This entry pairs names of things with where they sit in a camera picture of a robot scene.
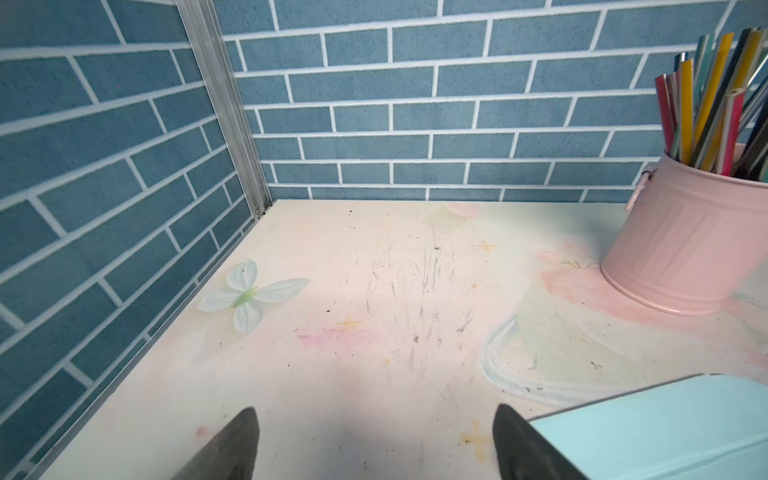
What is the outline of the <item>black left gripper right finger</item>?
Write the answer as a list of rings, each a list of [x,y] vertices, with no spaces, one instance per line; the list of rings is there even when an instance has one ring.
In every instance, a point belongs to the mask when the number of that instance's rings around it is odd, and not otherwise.
[[[492,438],[503,480],[587,479],[509,405],[498,405]]]

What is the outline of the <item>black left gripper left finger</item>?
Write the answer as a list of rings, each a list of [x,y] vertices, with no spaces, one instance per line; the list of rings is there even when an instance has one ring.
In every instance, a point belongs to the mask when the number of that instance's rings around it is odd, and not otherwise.
[[[214,435],[172,479],[249,480],[253,477],[259,437],[256,410],[247,407]]]

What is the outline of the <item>light blue paper box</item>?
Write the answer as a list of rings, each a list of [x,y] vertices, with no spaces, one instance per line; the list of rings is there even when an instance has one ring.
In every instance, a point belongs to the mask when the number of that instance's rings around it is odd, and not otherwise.
[[[539,417],[589,479],[764,479],[767,388],[698,375]]]

